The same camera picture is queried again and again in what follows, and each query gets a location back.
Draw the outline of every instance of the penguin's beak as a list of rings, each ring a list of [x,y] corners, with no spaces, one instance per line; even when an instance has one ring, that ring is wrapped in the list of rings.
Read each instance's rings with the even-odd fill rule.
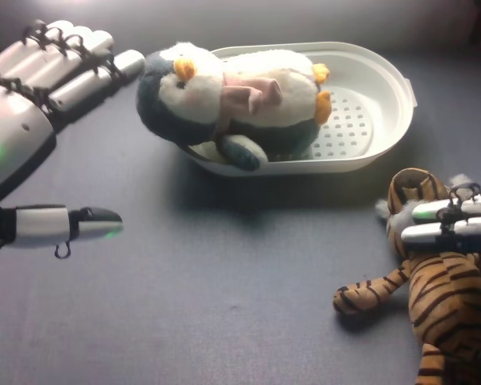
[[[183,82],[188,82],[196,73],[196,67],[191,59],[178,58],[173,63],[173,68]]]

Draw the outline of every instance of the tiger's head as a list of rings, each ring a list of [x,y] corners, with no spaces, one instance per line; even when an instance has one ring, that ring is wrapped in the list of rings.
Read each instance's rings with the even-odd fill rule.
[[[378,215],[386,220],[386,234],[390,246],[402,259],[409,259],[401,241],[402,231],[414,225],[412,212],[424,202],[447,199],[449,189],[436,176],[419,168],[405,168],[398,172],[388,189],[387,201],[376,204]]]

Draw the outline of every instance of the tiger's body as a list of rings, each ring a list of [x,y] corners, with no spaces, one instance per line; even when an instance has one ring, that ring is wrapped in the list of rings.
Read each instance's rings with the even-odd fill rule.
[[[396,216],[405,213],[410,200],[434,201],[446,196],[447,188],[430,173],[408,169],[392,180],[388,209]],[[341,287],[333,307],[340,314],[373,309],[409,281],[410,320],[423,342],[415,384],[477,385],[474,362],[481,355],[481,254],[408,253],[399,223],[402,218],[389,219],[387,235],[404,260],[401,267],[386,277]]]

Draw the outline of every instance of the table surface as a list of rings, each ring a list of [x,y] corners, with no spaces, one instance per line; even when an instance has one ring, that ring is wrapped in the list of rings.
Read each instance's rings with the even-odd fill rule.
[[[98,205],[120,236],[0,253],[0,384],[412,384],[407,285],[339,319],[346,283],[398,263],[374,202],[405,167],[481,183],[481,51],[385,55],[417,97],[406,137],[325,176],[207,174],[139,121],[133,83],[66,127],[4,205]]]

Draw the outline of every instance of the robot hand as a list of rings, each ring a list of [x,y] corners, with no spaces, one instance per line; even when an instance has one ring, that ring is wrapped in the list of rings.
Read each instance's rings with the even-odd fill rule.
[[[0,199],[50,154],[70,116],[142,71],[144,57],[114,56],[113,42],[103,30],[37,21],[0,53]]]
[[[461,190],[470,190],[463,199]],[[418,205],[415,223],[401,234],[409,250],[481,253],[481,186],[461,184],[451,190],[449,199]]]
[[[55,245],[55,256],[66,259],[71,255],[71,241],[113,237],[122,230],[121,217],[106,209],[86,207],[69,211],[64,205],[0,207],[0,249],[5,245],[18,248]],[[64,255],[59,253],[62,243],[67,247]]]

